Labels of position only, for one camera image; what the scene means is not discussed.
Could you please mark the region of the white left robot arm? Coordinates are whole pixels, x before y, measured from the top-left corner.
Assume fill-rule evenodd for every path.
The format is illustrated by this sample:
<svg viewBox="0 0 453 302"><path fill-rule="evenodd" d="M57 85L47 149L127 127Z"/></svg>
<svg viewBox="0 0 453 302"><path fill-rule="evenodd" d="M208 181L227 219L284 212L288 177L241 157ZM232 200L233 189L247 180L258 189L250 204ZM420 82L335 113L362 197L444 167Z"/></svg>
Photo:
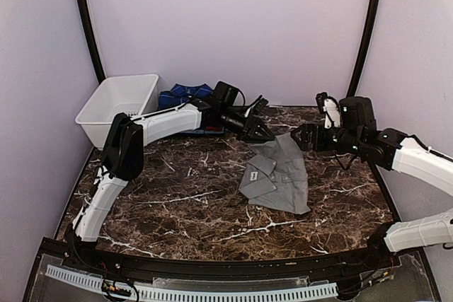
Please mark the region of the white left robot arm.
<svg viewBox="0 0 453 302"><path fill-rule="evenodd" d="M116 114L101 153L94 189L85 199L70 231L85 243L98 240L101 226L117 196L144 168L144 148L162 138L193 131L207 124L220 126L246 143L272 141L275 135L257 115L267 101L258 97L244 109L234 107L238 88L220 81L203 97L158 112L131 118Z"/></svg>

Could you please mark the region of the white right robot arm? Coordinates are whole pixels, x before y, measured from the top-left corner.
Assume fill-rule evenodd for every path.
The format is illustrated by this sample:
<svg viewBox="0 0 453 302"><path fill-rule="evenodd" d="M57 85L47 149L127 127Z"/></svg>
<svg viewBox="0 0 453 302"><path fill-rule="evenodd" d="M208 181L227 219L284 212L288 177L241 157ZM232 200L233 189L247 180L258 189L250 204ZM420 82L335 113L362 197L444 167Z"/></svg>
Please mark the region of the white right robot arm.
<svg viewBox="0 0 453 302"><path fill-rule="evenodd" d="M452 193L452 157L426 146L416 135L377 129L372 101L361 96L336 100L316 95L322 124L304 123L290 132L303 151L338 151L388 171L422 180ZM361 255L367 269L376 269L390 253L431 245L452 249L452 210L406 222L385 223L368 239Z"/></svg>

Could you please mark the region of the grey long sleeve shirt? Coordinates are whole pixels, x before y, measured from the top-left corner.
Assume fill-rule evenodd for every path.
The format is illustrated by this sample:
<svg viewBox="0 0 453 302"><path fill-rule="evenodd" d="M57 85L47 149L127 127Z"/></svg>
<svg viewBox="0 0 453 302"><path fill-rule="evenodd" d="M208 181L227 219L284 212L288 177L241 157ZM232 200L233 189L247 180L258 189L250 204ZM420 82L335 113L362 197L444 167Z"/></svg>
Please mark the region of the grey long sleeve shirt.
<svg viewBox="0 0 453 302"><path fill-rule="evenodd" d="M310 212L304 155L289 133L263 144L250 144L239 192L248 203L292 214Z"/></svg>

